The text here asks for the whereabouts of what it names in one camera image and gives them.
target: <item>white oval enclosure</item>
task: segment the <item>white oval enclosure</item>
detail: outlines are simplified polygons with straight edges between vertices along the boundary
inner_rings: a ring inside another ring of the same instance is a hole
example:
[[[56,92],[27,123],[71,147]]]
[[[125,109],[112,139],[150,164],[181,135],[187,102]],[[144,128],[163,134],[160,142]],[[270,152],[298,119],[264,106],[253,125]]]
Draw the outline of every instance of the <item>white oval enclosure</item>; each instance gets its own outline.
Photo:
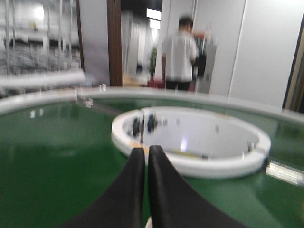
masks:
[[[234,178],[259,170],[271,141],[254,125],[215,112],[184,107],[149,107],[117,116],[112,141],[126,155],[160,145],[179,173]]]

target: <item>white shirt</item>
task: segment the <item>white shirt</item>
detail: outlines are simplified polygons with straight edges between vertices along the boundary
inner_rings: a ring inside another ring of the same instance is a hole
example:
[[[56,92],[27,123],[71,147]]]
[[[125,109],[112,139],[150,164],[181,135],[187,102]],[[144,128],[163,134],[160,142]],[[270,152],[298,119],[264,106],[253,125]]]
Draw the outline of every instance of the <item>white shirt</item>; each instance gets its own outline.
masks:
[[[181,31],[165,40],[162,55],[166,56],[166,80],[189,82],[192,80],[191,60],[198,56],[194,37]]]

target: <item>dark hair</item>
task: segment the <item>dark hair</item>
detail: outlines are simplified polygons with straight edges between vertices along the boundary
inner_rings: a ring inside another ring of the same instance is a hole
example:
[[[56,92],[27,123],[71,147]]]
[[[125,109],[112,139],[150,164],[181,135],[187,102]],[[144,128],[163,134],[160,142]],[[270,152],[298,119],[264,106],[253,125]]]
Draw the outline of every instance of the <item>dark hair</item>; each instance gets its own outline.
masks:
[[[193,27],[193,20],[190,17],[181,17],[179,20],[179,27],[185,26],[185,25],[191,25],[191,28]]]

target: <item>black pants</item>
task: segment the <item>black pants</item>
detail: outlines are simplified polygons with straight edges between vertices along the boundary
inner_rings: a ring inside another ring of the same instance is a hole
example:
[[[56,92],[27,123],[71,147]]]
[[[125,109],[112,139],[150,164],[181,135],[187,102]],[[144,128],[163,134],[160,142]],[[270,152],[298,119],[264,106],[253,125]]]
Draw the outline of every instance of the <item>black pants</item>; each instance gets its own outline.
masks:
[[[191,82],[173,82],[173,81],[166,81],[166,89],[175,89],[188,91]]]

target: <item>white panel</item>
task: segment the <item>white panel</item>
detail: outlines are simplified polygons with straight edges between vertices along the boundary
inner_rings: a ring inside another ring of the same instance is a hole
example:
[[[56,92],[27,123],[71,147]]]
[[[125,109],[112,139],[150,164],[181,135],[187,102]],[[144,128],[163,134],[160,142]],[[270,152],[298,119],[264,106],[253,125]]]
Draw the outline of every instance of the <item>white panel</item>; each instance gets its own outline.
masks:
[[[281,107],[303,0],[247,0],[230,96]]]
[[[227,96],[238,45],[245,0],[198,1],[193,30],[211,33],[217,45],[210,87],[211,94]]]
[[[107,1],[79,1],[85,72],[109,85]]]

